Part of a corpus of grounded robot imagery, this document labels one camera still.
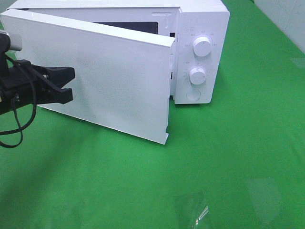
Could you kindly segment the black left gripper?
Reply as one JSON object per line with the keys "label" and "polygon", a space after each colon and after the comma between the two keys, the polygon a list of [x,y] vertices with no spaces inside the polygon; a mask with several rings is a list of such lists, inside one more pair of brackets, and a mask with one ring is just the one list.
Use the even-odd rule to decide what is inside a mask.
{"label": "black left gripper", "polygon": [[11,100],[15,96],[19,97],[16,108],[28,104],[66,104],[73,100],[73,94],[71,88],[63,86],[74,78],[72,67],[42,67],[31,65],[27,60],[17,60],[9,68],[7,60],[1,59],[0,113],[12,111]]}

